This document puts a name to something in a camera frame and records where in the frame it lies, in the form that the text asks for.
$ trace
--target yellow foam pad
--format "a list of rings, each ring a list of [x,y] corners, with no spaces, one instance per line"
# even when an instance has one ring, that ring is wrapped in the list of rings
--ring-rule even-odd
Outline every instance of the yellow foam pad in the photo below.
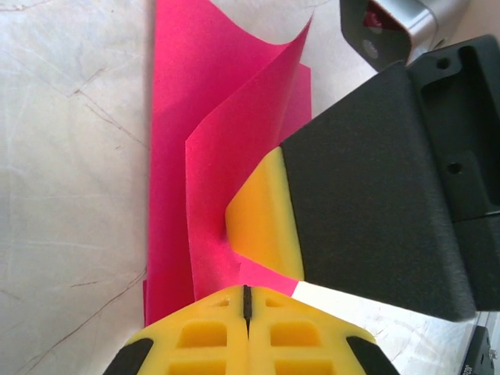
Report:
[[[242,287],[210,295],[135,334],[153,345],[138,375],[365,375],[346,338],[365,330],[269,289],[252,288],[250,330]]]
[[[285,276],[304,280],[281,148],[264,157],[226,209],[232,249]]]

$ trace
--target marble table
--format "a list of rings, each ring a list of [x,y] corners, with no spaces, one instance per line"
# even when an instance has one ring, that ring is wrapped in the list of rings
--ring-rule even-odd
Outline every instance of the marble table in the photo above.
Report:
[[[215,3],[274,43],[315,11],[314,114],[374,74],[341,36],[338,0]],[[474,0],[455,39],[500,35],[499,5]],[[153,13],[152,0],[0,2],[2,375],[100,374],[141,328]],[[456,374],[473,327],[307,284],[295,297],[370,330],[402,374]]]

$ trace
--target pink sheet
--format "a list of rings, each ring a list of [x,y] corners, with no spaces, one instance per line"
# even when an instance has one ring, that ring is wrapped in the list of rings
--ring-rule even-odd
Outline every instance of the pink sheet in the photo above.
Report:
[[[234,254],[223,217],[259,160],[311,119],[306,33],[269,45],[208,0],[157,1],[146,324],[232,284],[295,289]]]

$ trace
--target yellow gripper base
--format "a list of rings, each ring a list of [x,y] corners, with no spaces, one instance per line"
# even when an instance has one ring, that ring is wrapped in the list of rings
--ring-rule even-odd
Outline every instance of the yellow gripper base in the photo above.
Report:
[[[230,287],[135,334],[105,375],[395,375],[365,330],[275,291]]]

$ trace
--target white marble surface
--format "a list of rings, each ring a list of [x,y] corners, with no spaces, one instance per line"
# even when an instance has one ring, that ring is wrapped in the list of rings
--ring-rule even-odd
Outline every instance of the white marble surface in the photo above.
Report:
[[[276,43],[316,10],[303,57],[315,114],[373,75],[341,36],[337,0],[216,3]],[[474,0],[456,40],[500,35],[499,4]],[[0,2],[1,375],[102,373],[141,328],[153,8]],[[297,297],[371,330],[402,373],[458,370],[471,323],[307,288]]]

